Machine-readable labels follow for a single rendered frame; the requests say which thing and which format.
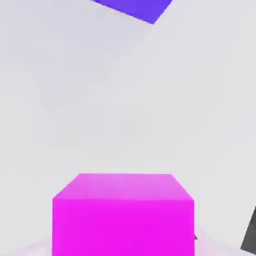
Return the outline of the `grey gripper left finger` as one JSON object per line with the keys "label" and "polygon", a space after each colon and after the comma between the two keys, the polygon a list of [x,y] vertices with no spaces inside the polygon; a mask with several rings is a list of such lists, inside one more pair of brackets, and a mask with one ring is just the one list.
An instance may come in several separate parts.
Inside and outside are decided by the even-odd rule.
{"label": "grey gripper left finger", "polygon": [[52,239],[44,239],[23,248],[18,256],[52,256]]}

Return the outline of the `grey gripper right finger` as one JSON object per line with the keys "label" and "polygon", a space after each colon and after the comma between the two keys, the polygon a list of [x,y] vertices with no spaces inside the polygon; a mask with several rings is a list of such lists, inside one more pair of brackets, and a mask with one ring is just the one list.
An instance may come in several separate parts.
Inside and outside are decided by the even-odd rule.
{"label": "grey gripper right finger", "polygon": [[239,249],[212,239],[199,224],[195,226],[194,233],[195,256],[242,256]]}

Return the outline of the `small magenta cube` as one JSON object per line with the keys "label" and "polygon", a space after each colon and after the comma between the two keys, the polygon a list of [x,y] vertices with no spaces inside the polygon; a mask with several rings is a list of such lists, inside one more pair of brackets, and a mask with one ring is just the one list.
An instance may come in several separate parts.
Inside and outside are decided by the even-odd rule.
{"label": "small magenta cube", "polygon": [[170,174],[81,173],[52,200],[52,256],[195,256],[194,205]]}

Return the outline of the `small dark grey cube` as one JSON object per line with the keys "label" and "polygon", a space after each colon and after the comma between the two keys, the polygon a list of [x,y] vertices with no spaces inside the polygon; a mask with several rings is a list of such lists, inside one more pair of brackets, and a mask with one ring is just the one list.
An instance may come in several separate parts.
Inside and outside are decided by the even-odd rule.
{"label": "small dark grey cube", "polygon": [[240,248],[256,256],[256,207],[253,210]]}

